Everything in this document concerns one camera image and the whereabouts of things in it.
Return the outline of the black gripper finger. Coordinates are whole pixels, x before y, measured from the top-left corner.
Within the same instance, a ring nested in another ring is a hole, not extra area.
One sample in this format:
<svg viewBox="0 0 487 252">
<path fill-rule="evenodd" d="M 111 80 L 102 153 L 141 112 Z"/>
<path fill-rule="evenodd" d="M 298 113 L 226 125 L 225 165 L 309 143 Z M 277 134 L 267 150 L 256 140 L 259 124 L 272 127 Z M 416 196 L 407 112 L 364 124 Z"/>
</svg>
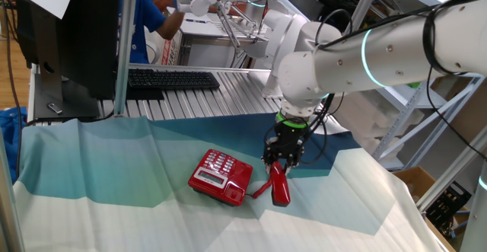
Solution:
<svg viewBox="0 0 487 252">
<path fill-rule="evenodd" d="M 278 137 L 272 137 L 264 141 L 264 152 L 261 160 L 266 167 L 267 174 L 270 173 L 272 164 L 278 160 L 278 145 Z"/>
<path fill-rule="evenodd" d="M 302 147 L 297 147 L 293 149 L 290 153 L 286 155 L 286 165 L 285 165 L 285 173 L 289 174 L 293 167 L 297 167 L 301 161 L 301 156 L 303 155 L 304 150 Z"/>
</svg>

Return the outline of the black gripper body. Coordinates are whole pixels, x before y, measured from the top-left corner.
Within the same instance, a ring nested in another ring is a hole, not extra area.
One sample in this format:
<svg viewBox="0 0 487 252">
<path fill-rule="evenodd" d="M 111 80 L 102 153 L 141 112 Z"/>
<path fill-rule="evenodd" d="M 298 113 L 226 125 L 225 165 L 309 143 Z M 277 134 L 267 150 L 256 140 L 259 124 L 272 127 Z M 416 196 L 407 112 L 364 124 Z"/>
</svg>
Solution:
<svg viewBox="0 0 487 252">
<path fill-rule="evenodd" d="M 272 155 L 276 157 L 297 157 L 302 137 L 307 128 L 294 128 L 286 124 L 275 127 L 276 141 L 272 143 Z"/>
</svg>

